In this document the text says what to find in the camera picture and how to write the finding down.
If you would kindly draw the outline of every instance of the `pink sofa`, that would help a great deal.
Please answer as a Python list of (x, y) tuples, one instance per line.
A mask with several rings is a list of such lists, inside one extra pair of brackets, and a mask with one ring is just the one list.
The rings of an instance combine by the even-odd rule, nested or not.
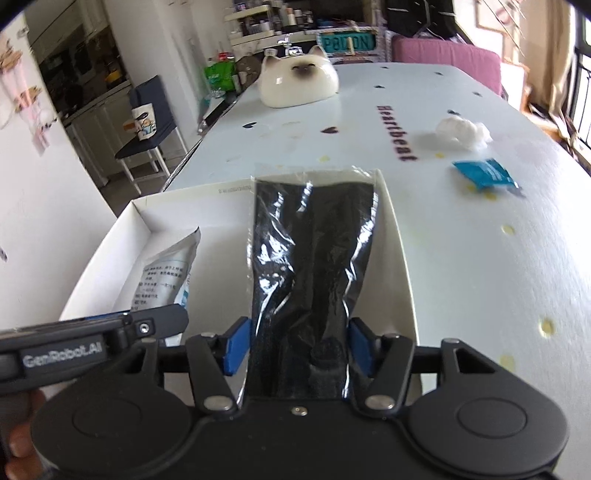
[(494, 52), (436, 38), (395, 37), (392, 40), (394, 61), (453, 65), (501, 95), (501, 58)]

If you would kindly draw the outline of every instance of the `cotton ball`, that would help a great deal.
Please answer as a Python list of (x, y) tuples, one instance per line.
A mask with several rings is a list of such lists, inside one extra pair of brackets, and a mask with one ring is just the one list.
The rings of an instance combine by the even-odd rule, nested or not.
[(474, 124), (456, 115), (441, 120), (436, 132), (447, 140), (458, 140), (468, 150), (481, 150), (492, 142), (491, 133), (484, 124)]

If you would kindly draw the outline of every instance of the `navy chair cushion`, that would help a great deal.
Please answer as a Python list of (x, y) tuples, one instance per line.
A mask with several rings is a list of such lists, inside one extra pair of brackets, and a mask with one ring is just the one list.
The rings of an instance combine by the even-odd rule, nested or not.
[(118, 159), (153, 150), (177, 128), (173, 113), (168, 105), (164, 85), (159, 76), (156, 75), (132, 89), (129, 92), (129, 103), (131, 108), (137, 108), (147, 103), (152, 104), (156, 118), (156, 133), (145, 140), (140, 140), (135, 136), (115, 154), (115, 158)]

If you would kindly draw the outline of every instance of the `white table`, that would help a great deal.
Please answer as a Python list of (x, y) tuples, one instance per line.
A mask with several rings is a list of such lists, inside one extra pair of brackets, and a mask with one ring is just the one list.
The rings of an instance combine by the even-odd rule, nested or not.
[[(515, 373), (569, 418), (558, 474), (588, 478), (591, 179), (528, 119), (460, 70), (394, 63), (337, 69), (340, 93), (311, 105), (270, 109), (256, 87), (247, 90), (171, 188), (299, 167), (380, 168), (400, 223), (420, 343), (458, 337), (497, 362), (514, 362)], [(398, 159), (378, 105), (394, 109), (417, 161)], [(483, 122), (494, 143), (472, 153), (438, 140), (434, 130), (448, 109)], [(328, 127), (338, 133), (321, 132)], [(491, 157), (526, 198), (471, 192), (452, 166)], [(550, 338), (540, 332), (544, 319), (555, 327)]]

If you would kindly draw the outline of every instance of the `white wall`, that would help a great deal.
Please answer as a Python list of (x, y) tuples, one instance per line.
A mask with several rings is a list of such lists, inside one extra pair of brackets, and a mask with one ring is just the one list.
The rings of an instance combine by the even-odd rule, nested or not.
[(220, 49), (231, 51), (226, 25), (223, 22), (224, 10), (231, 7), (232, 0), (190, 1), (193, 23), (206, 59), (215, 58)]
[[(182, 15), (177, 10), (181, 2), (170, 0), (105, 0), (105, 7), (132, 83), (161, 76), (177, 125), (191, 147), (198, 137), (199, 100), (204, 92), (199, 92), (198, 77), (203, 66), (190, 51), (191, 32), (182, 21), (189, 14)], [(198, 40), (193, 40), (199, 50)]]
[[(27, 83), (45, 90), (20, 15), (5, 33), (17, 50)], [(10, 99), (0, 88), (0, 103)], [(44, 91), (39, 102), (52, 108)], [(40, 155), (20, 115), (0, 129), (0, 329), (57, 321), (78, 278), (115, 221), (83, 168), (61, 123)]]
[(495, 52), (503, 58), (503, 35), (476, 25), (476, 0), (453, 0), (456, 21), (474, 45)]

